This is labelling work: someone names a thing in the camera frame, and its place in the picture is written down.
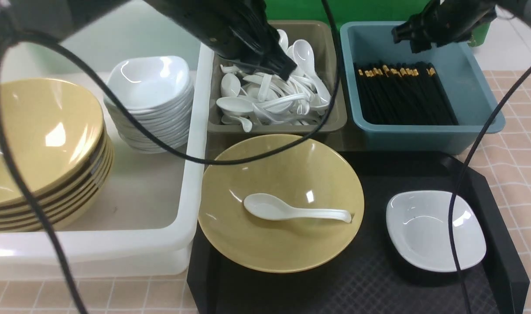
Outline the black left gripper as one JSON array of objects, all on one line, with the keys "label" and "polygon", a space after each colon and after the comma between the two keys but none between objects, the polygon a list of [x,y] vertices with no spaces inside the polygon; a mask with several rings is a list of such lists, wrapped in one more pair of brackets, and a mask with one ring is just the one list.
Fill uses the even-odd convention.
[{"label": "black left gripper", "polygon": [[263,0],[149,0],[147,2],[218,56],[287,81],[297,64],[277,43]]}]

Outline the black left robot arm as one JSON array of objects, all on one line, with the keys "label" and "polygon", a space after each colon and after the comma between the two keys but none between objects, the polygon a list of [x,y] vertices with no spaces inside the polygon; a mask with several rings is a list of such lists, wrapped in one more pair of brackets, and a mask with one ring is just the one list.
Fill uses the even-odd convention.
[{"label": "black left robot arm", "polygon": [[[263,0],[148,0],[219,57],[242,70],[288,79],[296,68],[268,23]],[[124,5],[123,0],[0,0],[0,45],[13,28],[61,42]]]}]

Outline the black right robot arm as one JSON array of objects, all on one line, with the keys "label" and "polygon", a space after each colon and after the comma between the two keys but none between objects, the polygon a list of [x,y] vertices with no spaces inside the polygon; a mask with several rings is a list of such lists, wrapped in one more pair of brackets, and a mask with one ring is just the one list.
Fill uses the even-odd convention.
[{"label": "black right robot arm", "polygon": [[418,14],[413,14],[392,31],[393,42],[410,43],[411,52],[430,50],[471,39],[481,24],[497,18],[501,7],[531,28],[531,0],[431,0]]}]

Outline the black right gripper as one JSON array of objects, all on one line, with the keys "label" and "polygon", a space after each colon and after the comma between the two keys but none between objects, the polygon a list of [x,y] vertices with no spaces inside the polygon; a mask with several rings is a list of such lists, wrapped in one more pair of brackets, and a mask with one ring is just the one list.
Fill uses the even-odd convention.
[{"label": "black right gripper", "polygon": [[393,42],[408,41],[411,52],[419,53],[469,41],[473,29],[497,17],[495,6],[490,0],[431,0],[392,29]]}]

